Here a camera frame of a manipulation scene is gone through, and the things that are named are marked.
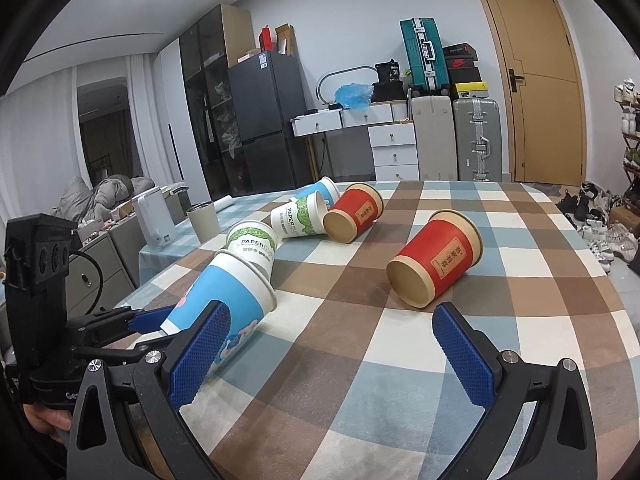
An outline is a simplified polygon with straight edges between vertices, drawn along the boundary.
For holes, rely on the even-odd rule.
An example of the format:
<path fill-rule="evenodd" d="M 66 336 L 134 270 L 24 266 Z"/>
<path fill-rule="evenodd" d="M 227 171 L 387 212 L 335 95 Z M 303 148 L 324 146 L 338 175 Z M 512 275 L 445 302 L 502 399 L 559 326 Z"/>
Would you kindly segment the person's left hand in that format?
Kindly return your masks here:
<path fill-rule="evenodd" d="M 63 443 L 72 426 L 72 414 L 65 410 L 52 410 L 39 403 L 24 404 L 24 414 L 30 426 L 40 434 L 47 434 L 58 443 Z"/>

